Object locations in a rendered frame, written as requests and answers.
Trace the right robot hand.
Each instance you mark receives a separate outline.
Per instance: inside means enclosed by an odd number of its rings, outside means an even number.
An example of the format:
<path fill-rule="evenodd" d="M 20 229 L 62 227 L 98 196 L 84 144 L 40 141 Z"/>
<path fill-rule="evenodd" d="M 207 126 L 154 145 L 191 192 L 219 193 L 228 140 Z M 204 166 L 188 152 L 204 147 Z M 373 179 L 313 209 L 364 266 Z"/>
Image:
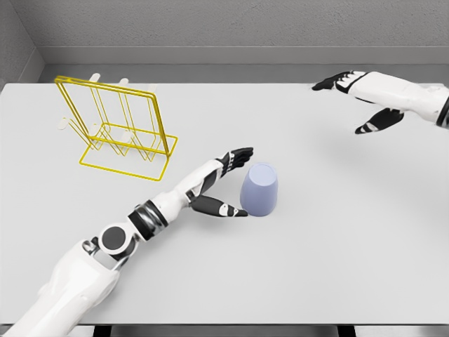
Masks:
<path fill-rule="evenodd" d="M 370 104 L 382 106 L 366 123 L 359 126 L 356 134 L 385 130 L 404 118 L 411 100 L 422 87 L 398 77 L 380 72 L 346 71 L 328 77 L 312 86 L 313 91 L 337 90 Z"/>

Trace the lavender plastic cup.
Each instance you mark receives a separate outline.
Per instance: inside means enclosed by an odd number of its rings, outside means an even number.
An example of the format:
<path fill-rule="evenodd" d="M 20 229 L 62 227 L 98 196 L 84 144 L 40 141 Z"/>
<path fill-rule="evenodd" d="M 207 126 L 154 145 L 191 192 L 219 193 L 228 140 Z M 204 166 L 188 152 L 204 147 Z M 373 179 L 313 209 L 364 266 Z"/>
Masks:
<path fill-rule="evenodd" d="M 264 162 L 252 165 L 244 178 L 240 203 L 251 216 L 269 215 L 276 207 L 278 176 L 275 168 Z"/>

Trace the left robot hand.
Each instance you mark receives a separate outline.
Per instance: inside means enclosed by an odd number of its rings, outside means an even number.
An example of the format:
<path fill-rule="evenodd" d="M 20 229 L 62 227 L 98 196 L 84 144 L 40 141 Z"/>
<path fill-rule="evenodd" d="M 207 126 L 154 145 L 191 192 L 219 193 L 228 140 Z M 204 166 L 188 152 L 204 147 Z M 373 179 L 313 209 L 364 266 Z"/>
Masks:
<path fill-rule="evenodd" d="M 227 173 L 241 168 L 253 155 L 252 147 L 242 147 L 211 159 L 190 173 L 177 186 L 187 198 L 188 207 L 194 211 L 216 217 L 246 217 L 248 212 L 233 207 L 205 193 Z"/>

